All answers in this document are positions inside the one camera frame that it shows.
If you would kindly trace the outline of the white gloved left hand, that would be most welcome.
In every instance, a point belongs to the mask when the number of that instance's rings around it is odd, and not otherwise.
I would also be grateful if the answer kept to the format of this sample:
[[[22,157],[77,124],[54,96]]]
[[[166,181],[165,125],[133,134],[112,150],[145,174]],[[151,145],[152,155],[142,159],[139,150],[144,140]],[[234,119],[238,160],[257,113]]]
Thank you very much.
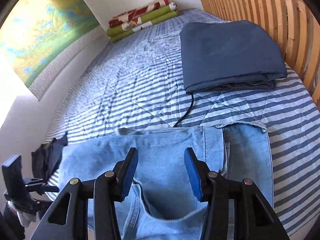
[[[28,228],[31,223],[36,222],[36,215],[19,210],[11,201],[8,201],[8,206],[16,212],[21,226]]]

